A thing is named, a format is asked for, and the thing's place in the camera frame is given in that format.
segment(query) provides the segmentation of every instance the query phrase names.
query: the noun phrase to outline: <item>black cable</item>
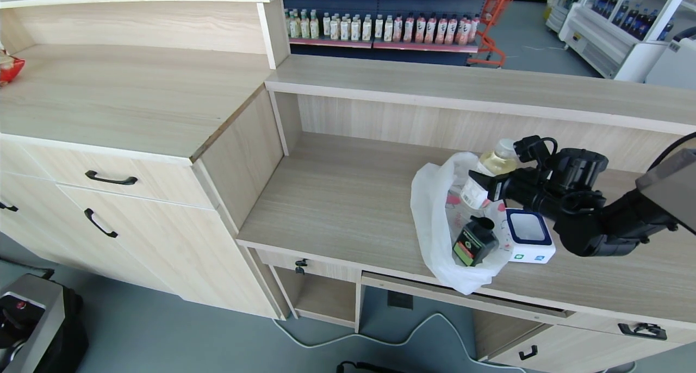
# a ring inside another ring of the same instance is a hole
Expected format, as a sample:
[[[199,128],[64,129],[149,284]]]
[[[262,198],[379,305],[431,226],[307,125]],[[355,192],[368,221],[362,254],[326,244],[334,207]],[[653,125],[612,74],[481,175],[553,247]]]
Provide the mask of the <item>black cable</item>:
[[[654,162],[650,164],[650,167],[648,168],[648,170],[651,170],[652,168],[659,165],[669,155],[669,153],[671,153],[679,145],[683,144],[684,142],[686,142],[688,140],[692,140],[694,138],[696,138],[696,132],[693,132],[689,135],[684,135],[683,137],[679,138],[678,140],[675,140],[674,143],[672,143],[667,148],[665,148],[664,152],[660,153],[660,155],[657,158],[655,158]]]
[[[33,271],[42,271],[44,273],[44,275],[41,276],[43,279],[51,279],[51,277],[55,273],[54,269],[45,269],[43,267],[29,266],[28,264],[15,262],[14,260],[5,259],[4,257],[0,257],[0,262],[12,264],[13,266],[24,267],[25,269],[30,269]]]

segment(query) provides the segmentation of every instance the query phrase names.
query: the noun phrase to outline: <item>white cable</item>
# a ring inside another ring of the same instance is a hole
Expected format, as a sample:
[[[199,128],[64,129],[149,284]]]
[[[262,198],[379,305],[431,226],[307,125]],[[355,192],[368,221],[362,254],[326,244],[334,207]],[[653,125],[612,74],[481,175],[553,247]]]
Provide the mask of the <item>white cable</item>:
[[[276,327],[280,328],[281,331],[283,331],[288,336],[288,338],[290,338],[292,341],[294,341],[295,344],[297,344],[298,346],[303,347],[305,349],[315,349],[315,348],[322,347],[322,346],[328,346],[329,344],[337,343],[338,341],[345,340],[348,338],[367,339],[367,340],[374,341],[375,343],[384,344],[385,346],[403,346],[406,343],[408,343],[408,341],[411,340],[411,338],[413,337],[415,332],[418,331],[418,328],[422,327],[425,323],[427,323],[432,318],[443,318],[445,321],[447,321],[447,324],[450,324],[450,327],[452,327],[452,330],[455,331],[455,335],[457,335],[457,338],[459,339],[459,343],[462,344],[464,354],[467,356],[468,360],[475,363],[476,365],[488,366],[489,368],[498,368],[498,369],[513,369],[513,370],[519,370],[522,373],[527,373],[527,371],[525,371],[522,368],[517,368],[517,366],[494,365],[492,363],[480,362],[480,361],[477,361],[477,360],[471,358],[469,356],[469,353],[467,352],[467,346],[464,345],[464,341],[462,340],[462,336],[459,334],[459,331],[457,331],[457,328],[455,328],[454,324],[452,324],[452,321],[450,321],[450,319],[446,318],[445,315],[442,313],[433,313],[430,316],[428,316],[425,320],[421,321],[420,324],[415,326],[415,328],[411,331],[411,333],[408,334],[408,337],[406,338],[405,341],[401,341],[400,343],[389,343],[388,341],[383,341],[383,340],[371,338],[371,337],[365,336],[361,333],[351,333],[349,335],[341,336],[340,338],[335,338],[334,340],[323,341],[323,343],[304,344],[301,341],[299,341],[298,339],[296,339],[293,335],[291,335],[291,333],[289,333],[288,330],[283,328],[283,326],[281,326],[281,324],[279,324],[278,321],[274,320],[273,322],[274,322],[274,324],[276,324]]]

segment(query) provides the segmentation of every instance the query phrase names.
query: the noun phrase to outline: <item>display fridge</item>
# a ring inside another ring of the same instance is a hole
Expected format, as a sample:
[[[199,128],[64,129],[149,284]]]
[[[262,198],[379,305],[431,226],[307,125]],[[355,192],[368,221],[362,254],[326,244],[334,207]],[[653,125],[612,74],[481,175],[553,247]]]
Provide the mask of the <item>display fridge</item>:
[[[696,0],[578,0],[558,33],[604,78],[642,83],[670,38],[696,26]]]

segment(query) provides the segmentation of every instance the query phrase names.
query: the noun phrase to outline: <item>orange shopping cart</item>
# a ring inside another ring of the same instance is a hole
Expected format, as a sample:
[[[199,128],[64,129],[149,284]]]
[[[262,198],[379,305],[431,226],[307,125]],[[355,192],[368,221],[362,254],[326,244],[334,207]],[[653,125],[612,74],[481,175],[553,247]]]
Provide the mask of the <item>orange shopping cart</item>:
[[[481,24],[484,27],[483,30],[478,30],[476,34],[481,37],[477,55],[487,55],[485,59],[469,58],[467,66],[472,64],[492,64],[501,69],[503,64],[505,64],[505,53],[495,48],[495,40],[489,36],[489,31],[498,23],[500,16],[502,16],[510,2],[512,0],[486,0],[481,13]],[[500,56],[500,60],[490,60],[494,53]]]

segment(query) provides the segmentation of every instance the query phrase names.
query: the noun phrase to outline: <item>cabinet door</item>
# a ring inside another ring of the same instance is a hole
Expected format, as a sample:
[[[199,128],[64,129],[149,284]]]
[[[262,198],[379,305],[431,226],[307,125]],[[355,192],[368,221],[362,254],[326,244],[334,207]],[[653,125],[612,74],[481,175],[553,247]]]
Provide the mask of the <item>cabinet door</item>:
[[[553,373],[590,373],[678,346],[681,344],[544,325],[492,353],[490,362]]]
[[[215,210],[64,185],[60,189],[81,209],[94,212],[92,227],[104,230],[103,241],[127,249],[185,300],[278,319]]]
[[[18,210],[0,210],[0,227],[19,244],[60,264],[171,293],[164,282],[119,244],[104,241],[82,210],[54,182],[10,173],[3,173],[1,178],[0,197]],[[26,221],[14,215],[22,215]],[[53,241],[42,242],[32,229],[41,229]]]

